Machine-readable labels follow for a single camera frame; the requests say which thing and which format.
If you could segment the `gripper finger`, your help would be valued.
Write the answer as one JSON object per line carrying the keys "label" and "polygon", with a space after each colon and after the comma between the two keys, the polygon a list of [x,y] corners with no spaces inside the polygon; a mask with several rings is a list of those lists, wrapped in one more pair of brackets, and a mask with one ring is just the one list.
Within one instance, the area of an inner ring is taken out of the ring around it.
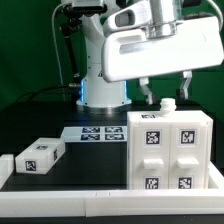
{"label": "gripper finger", "polygon": [[177,94],[181,100],[187,100],[189,98],[188,88],[192,80],[192,72],[183,71],[180,79],[181,79],[181,85],[177,90]]}
{"label": "gripper finger", "polygon": [[140,86],[141,92],[146,97],[146,102],[148,104],[154,104],[155,103],[155,95],[150,90],[148,85],[149,85],[149,78],[148,77],[139,79],[139,86]]}

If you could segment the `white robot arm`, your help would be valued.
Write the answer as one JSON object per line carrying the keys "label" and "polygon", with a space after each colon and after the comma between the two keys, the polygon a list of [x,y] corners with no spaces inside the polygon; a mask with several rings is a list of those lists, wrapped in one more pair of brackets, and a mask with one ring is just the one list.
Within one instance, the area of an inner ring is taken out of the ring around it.
{"label": "white robot arm", "polygon": [[84,0],[82,16],[87,75],[80,106],[113,110],[128,105],[126,82],[148,89],[150,77],[191,71],[224,60],[220,31],[224,16],[213,0]]}

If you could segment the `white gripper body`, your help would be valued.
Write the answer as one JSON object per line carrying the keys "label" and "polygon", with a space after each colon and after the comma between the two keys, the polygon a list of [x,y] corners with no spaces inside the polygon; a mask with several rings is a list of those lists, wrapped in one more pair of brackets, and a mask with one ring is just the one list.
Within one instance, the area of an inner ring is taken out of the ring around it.
{"label": "white gripper body", "polygon": [[217,66],[224,49],[215,16],[184,21],[171,37],[147,39],[142,29],[109,35],[102,48],[107,82]]}

